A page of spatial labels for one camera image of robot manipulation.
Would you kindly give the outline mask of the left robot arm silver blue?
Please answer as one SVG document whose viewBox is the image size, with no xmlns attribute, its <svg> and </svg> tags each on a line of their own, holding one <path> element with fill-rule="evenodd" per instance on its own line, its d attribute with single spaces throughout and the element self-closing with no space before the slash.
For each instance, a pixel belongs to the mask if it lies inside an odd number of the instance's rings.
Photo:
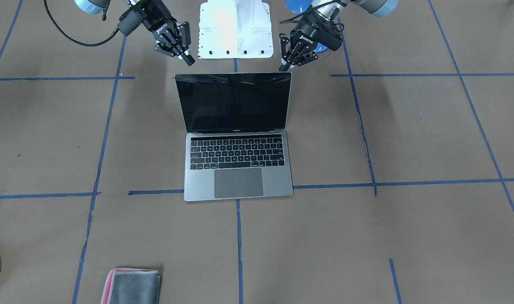
<svg viewBox="0 0 514 304">
<path fill-rule="evenodd" d="M 295 24 L 290 33 L 280 33 L 281 47 L 280 72 L 311 63 L 319 58 L 319 45 L 336 51 L 343 44 L 341 34 L 344 25 L 337 21 L 338 16 L 350 4 L 365 10 L 375 17 L 386 17 L 398 6 L 398 0 L 311 0 L 294 17 L 281 21 L 281 24 Z"/>
</svg>

